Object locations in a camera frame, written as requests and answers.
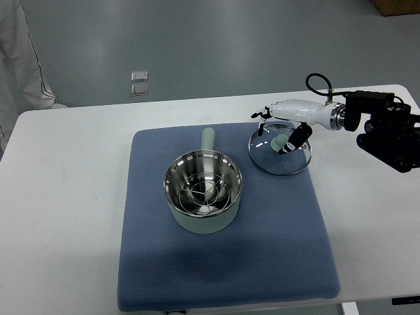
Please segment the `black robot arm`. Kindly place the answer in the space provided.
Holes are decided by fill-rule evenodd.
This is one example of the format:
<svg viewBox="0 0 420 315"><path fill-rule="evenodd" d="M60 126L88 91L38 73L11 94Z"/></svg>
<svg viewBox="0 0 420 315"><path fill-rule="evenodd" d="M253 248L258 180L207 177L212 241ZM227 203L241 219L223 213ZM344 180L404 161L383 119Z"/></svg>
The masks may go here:
<svg viewBox="0 0 420 315"><path fill-rule="evenodd" d="M337 125L354 132L362 114L368 114L364 132L356 137L359 148L400 173L419 167L419 115L394 93L345 91L345 107Z"/></svg>

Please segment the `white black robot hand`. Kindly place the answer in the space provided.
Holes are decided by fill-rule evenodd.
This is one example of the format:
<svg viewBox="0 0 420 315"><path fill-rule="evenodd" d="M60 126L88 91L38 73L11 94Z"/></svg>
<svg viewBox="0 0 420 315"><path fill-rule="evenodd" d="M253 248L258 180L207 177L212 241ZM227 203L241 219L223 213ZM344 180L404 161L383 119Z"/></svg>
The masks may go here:
<svg viewBox="0 0 420 315"><path fill-rule="evenodd" d="M265 106L255 112L251 118L259 118L258 135L263 135L263 127L267 119L276 118L293 121L300 125L292 132L287 142L278 150L279 155L288 154L299 148L312 135L312 125L318 124L327 130L339 130L334 114L334 104L323 105L307 100L285 100Z"/></svg>

